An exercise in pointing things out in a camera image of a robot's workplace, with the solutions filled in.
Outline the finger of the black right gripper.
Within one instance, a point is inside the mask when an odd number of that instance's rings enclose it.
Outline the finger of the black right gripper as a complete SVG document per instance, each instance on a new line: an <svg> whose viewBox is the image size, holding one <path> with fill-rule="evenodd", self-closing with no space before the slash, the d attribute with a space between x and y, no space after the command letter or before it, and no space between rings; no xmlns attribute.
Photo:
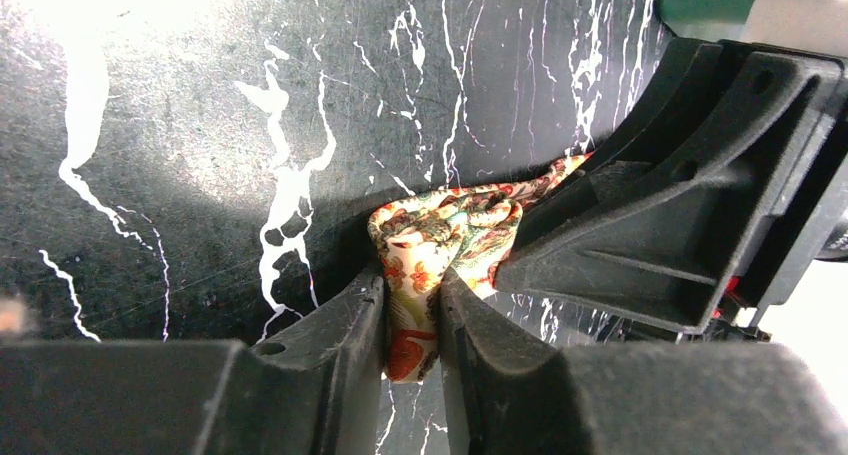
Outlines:
<svg viewBox="0 0 848 455"><path fill-rule="evenodd" d="M495 285L699 334L724 297L785 303L846 211L846 60L678 38L523 217Z"/></svg>

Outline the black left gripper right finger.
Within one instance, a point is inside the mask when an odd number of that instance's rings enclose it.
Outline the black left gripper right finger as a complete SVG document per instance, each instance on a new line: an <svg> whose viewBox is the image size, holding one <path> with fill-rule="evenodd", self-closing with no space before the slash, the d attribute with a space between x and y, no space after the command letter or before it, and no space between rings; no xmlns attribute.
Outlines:
<svg viewBox="0 0 848 455"><path fill-rule="evenodd" d="M555 348L440 286L454 454L843 454L847 426L814 374L766 343Z"/></svg>

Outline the cream flamingo paisley tie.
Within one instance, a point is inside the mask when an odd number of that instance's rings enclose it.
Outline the cream flamingo paisley tie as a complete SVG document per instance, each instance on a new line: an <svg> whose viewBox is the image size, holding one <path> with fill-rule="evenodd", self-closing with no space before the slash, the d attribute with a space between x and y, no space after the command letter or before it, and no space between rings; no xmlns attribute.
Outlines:
<svg viewBox="0 0 848 455"><path fill-rule="evenodd" d="M494 275L524 212L588 160L564 157L531 180L430 191L373 212L367 232L388 284L386 378L417 383L439 357L440 286L454 270L474 295L494 293Z"/></svg>

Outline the green compartment tray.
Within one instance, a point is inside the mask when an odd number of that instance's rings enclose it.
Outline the green compartment tray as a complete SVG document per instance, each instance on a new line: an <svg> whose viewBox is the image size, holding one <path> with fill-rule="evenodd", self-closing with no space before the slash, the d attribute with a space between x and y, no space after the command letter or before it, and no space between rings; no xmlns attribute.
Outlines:
<svg viewBox="0 0 848 455"><path fill-rule="evenodd" d="M740 40L755 0L656 0L660 20L683 38Z"/></svg>

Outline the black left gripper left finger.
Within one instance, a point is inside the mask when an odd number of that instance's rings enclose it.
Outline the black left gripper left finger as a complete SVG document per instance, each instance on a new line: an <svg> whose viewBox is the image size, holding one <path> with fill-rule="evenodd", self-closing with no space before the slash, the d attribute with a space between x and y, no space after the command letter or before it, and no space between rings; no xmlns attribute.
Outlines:
<svg viewBox="0 0 848 455"><path fill-rule="evenodd" d="M370 454L386 290L362 271L285 330L1 349L5 454Z"/></svg>

